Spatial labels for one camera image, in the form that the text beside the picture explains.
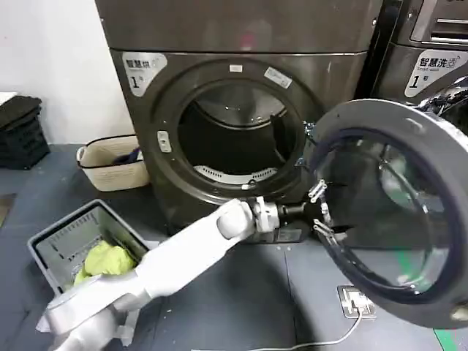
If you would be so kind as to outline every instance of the front-loading washing machine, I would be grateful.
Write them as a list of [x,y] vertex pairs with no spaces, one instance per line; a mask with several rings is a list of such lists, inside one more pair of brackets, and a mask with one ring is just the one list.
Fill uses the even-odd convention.
[[357,97],[421,103],[468,75],[463,0],[384,0]]
[[306,194],[310,130],[353,98],[381,4],[97,0],[170,223],[183,227],[234,197]]

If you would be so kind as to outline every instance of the washing machine door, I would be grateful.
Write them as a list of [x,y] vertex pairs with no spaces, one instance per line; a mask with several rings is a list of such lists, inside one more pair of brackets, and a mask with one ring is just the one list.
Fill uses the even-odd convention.
[[412,323],[468,326],[468,137],[433,113],[355,100],[318,121],[310,167],[328,185],[320,239],[348,279]]

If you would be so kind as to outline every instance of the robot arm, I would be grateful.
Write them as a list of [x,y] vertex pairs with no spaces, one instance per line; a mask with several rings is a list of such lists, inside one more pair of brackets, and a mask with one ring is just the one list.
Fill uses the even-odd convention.
[[255,230],[249,205],[231,200],[149,251],[132,272],[95,276],[73,287],[46,308],[45,320],[56,335],[52,350],[102,349],[115,336],[119,312],[176,293]]

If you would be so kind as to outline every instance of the concrete floor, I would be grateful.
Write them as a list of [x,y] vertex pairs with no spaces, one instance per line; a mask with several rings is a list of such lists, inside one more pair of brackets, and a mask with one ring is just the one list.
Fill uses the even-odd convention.
[[[0,170],[0,195],[18,193],[0,229],[0,350],[47,350],[49,334],[35,325],[52,290],[27,240],[94,198],[102,198],[147,240],[165,237],[149,187],[99,193],[77,168],[77,146],[56,146],[30,171]],[[288,347],[340,338],[344,318],[337,287],[350,284],[315,241],[240,245],[169,298],[144,308],[127,350],[225,350]],[[468,350],[468,331],[442,332],[444,350]],[[342,344],[324,350],[441,350],[431,329],[377,307]],[[106,350],[124,350],[114,340]]]

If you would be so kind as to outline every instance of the floor power socket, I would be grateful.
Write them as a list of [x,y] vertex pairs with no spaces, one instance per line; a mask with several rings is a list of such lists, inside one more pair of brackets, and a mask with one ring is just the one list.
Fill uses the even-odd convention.
[[360,309],[363,319],[375,320],[377,318],[375,305],[358,288],[353,286],[339,286],[338,295],[341,301],[341,307],[346,318],[357,319]]

